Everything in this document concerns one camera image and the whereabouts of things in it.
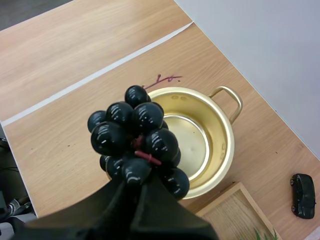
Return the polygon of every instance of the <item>gray floor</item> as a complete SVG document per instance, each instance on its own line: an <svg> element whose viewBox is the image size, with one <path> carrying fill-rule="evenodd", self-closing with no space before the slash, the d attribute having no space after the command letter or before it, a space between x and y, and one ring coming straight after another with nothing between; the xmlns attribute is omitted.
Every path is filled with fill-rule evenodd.
<svg viewBox="0 0 320 240"><path fill-rule="evenodd" d="M71 0L0 0L0 31Z"/></svg>

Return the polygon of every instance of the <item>cable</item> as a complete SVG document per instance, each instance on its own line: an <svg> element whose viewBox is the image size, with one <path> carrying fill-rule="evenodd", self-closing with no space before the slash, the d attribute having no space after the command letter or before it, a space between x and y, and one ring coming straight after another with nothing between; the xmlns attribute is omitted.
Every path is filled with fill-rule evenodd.
<svg viewBox="0 0 320 240"><path fill-rule="evenodd" d="M7 171L12 171L12 172L16 172L16 173L19 173L19 171L17 171L17 170L13 170L13 169L15 169L16 167L0 167L0 171L2 171L2 170L7 170Z"/></svg>

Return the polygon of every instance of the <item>green leaf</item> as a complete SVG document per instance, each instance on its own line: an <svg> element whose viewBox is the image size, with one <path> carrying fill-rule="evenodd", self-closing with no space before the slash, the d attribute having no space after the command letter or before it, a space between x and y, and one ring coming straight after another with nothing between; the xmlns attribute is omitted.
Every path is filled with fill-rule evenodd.
<svg viewBox="0 0 320 240"><path fill-rule="evenodd" d="M276 230L275 230L275 229L273 229L273 232L274 232L273 240L278 240L278 236L277 236Z"/></svg>
<svg viewBox="0 0 320 240"><path fill-rule="evenodd" d="M254 229L256 240L261 240L259 233L257 232L256 229Z"/></svg>

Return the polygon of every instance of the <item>black toy car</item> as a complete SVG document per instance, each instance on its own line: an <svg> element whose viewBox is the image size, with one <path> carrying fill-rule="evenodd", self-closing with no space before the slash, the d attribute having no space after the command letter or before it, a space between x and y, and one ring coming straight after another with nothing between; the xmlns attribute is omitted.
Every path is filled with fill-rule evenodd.
<svg viewBox="0 0 320 240"><path fill-rule="evenodd" d="M295 174L290 180L293 190L292 212L299 218L312 219L315 216L316 194L311 176Z"/></svg>

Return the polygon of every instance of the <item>gold pot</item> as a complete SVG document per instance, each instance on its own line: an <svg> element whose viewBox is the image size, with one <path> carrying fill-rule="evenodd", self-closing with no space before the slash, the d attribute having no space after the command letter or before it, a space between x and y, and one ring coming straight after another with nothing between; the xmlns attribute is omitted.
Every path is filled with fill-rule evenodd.
<svg viewBox="0 0 320 240"><path fill-rule="evenodd" d="M230 119L212 100L222 90L238 104ZM184 87L161 88L149 96L163 107L164 120L178 140L178 167L190 181L184 199L210 191L225 177L232 163L235 138L231 125L242 110L241 98L226 86L217 87L209 96Z"/></svg>

